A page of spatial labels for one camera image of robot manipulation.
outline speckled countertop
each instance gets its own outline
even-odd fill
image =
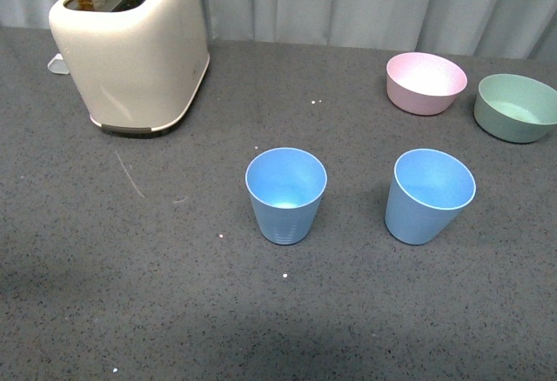
[[[557,87],[557,64],[449,57],[466,90],[416,117],[386,96],[395,52],[216,42],[184,121],[137,139],[93,125],[56,53],[49,31],[0,29],[1,379],[557,378],[557,130],[509,144],[473,120],[481,78]],[[329,176],[289,247],[244,184],[277,146]],[[383,216],[417,147],[478,192],[412,247]]]

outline curtain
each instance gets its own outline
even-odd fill
[[[0,0],[48,28],[56,0]],[[209,38],[557,61],[557,0],[202,0]]]

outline plastic cup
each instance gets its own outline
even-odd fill
[[[296,244],[307,235],[326,184],[323,164],[295,148],[263,152],[245,172],[259,229],[275,244]]]
[[[469,205],[476,193],[470,170],[433,149],[402,154],[394,165],[385,223],[405,244],[426,244]]]

